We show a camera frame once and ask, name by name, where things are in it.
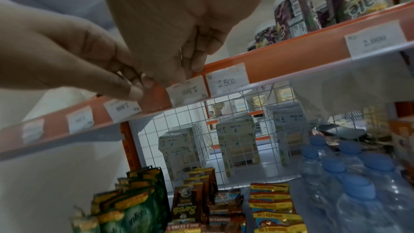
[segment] metal grid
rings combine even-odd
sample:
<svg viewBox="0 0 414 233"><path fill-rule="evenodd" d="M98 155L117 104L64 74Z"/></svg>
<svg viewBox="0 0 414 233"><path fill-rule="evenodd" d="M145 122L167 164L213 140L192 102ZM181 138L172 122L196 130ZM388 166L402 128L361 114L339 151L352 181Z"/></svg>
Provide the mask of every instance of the metal grid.
<svg viewBox="0 0 414 233"><path fill-rule="evenodd" d="M310 135L318 133L316 126L321 123L367 130L373 136L368 141L361 142L368 147L376 148L376 146L386 143L383 142L387 140L386 138L389 135L387 126L389 110L386 106L355 110L332 116L326 120L319 120L318 123L302 123L295 126L296 130L289 126L275 126L274 116L272 117L267 112L269 107L297 103L298 101L289 81L283 81L244 91L243 93L235 93L165 111L154 117L141 132L137 132L137 130L133 132L138 134L136 141L140 143L140 146L137 146L138 151L141 149L141 152L138 152L140 162L142 166L155 165L161 167L164 172L167 191L172 194L174 187L182 185L183 179L188 177L187 171L196 167L214 167L220 189L241 188L250 185L252 182L276 183L297 178L299 177L297 167L301 159L300 147L309 143ZM260 163L234 165L226 170L222 154L224 144L223 141L217 139L217 122L222 122L222 119L228 116L237 117L240 114L251 112L256 113L252 118L255 127L260 130L260 132L255 130L257 149L254 144L252 144L251 150L242 146L242 152L234 156L238 157L239 160L241 158L245 163L251 163L252 154L257 151ZM198 129L194 129L193 135L188 136L185 140L185 146L180 149L182 156L171 157L174 153L164 153L165 157L159 150L159 143L161 143L159 138L167 132L174 134L179 129L188 129L191 126L198 126ZM233 134L229 139L234 139L235 136L242 140L240 133ZM328 139L328 144L337 145L338 140L338 136L331 136ZM208 153L208 159L204 161L201 155L206 152ZM171 179L169 172L174 172L172 169L178 167L181 162L186 164L187 170L184 172L175 170L179 174Z"/></svg>

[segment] fingernail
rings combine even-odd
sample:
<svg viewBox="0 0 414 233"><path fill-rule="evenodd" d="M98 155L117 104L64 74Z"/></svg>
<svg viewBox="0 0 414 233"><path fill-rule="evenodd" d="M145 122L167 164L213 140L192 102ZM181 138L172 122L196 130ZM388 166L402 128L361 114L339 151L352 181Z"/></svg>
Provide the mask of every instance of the fingernail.
<svg viewBox="0 0 414 233"><path fill-rule="evenodd" d="M131 90L129 91L129 99L134 100L134 101L138 101L142 98L142 96L144 95L144 93L142 92L142 90L136 86L131 86Z"/></svg>

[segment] printed price label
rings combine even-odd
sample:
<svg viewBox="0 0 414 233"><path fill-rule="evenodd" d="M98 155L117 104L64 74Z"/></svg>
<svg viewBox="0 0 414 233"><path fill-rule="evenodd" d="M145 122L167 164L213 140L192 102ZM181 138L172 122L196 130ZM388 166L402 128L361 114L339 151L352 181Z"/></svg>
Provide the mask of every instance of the printed price label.
<svg viewBox="0 0 414 233"><path fill-rule="evenodd" d="M174 84L167 88L167 92L173 107L189 105L208 98L203 76L189 79L185 84Z"/></svg>
<svg viewBox="0 0 414 233"><path fill-rule="evenodd" d="M141 112L141 108L136 101L124 101L113 99L103 104L114 123L124 118Z"/></svg>
<svg viewBox="0 0 414 233"><path fill-rule="evenodd" d="M349 53L354 59L362 54L407 42L399 21L378 25L352 35L347 35L345 40Z"/></svg>
<svg viewBox="0 0 414 233"><path fill-rule="evenodd" d="M23 143L29 143L38 140L43 135L44 119L34 120L23 125L22 139Z"/></svg>
<svg viewBox="0 0 414 233"><path fill-rule="evenodd" d="M207 74L206 78L212 96L229 93L250 84L244 63L214 71Z"/></svg>
<svg viewBox="0 0 414 233"><path fill-rule="evenodd" d="M68 119L69 133L71 134L88 129L94 125L94 116L89 106L70 113L66 118Z"/></svg>

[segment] water bottle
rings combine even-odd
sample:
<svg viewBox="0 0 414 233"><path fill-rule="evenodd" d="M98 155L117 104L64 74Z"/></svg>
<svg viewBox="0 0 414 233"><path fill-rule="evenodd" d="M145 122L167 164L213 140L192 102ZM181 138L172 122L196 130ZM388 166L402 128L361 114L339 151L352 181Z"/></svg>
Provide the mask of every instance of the water bottle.
<svg viewBox="0 0 414 233"><path fill-rule="evenodd" d="M375 186L367 178L346 173L344 193L336 204L341 233L402 233L376 198Z"/></svg>
<svg viewBox="0 0 414 233"><path fill-rule="evenodd" d="M319 189L320 160L318 151L308 145L301 149L302 160L299 163L299 172L304 181L306 193L313 206L323 211L323 200Z"/></svg>
<svg viewBox="0 0 414 233"><path fill-rule="evenodd" d="M338 231L336 203L343 193L341 179L345 173L345 164L338 157L324 157L322 159L320 191L322 192L323 204L332 232Z"/></svg>
<svg viewBox="0 0 414 233"><path fill-rule="evenodd" d="M334 156L322 135L313 135L309 138L310 144L318 150L320 157Z"/></svg>
<svg viewBox="0 0 414 233"><path fill-rule="evenodd" d="M362 160L364 173L374 183L378 199L401 228L414 232L414 191L396 172L394 160L380 153L364 153Z"/></svg>
<svg viewBox="0 0 414 233"><path fill-rule="evenodd" d="M362 147L354 141L339 142L339 158L344 162L348 172L362 174L364 163L361 160Z"/></svg>

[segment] hand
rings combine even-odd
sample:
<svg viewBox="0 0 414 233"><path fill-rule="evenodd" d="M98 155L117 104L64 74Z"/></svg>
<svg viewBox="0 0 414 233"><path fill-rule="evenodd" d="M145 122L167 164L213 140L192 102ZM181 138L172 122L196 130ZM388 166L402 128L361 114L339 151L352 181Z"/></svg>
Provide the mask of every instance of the hand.
<svg viewBox="0 0 414 233"><path fill-rule="evenodd" d="M118 99L141 99L141 78L132 55L103 28L14 3L0 3L0 21L0 87L71 86Z"/></svg>
<svg viewBox="0 0 414 233"><path fill-rule="evenodd" d="M184 82L260 0L106 0L140 68L161 85Z"/></svg>

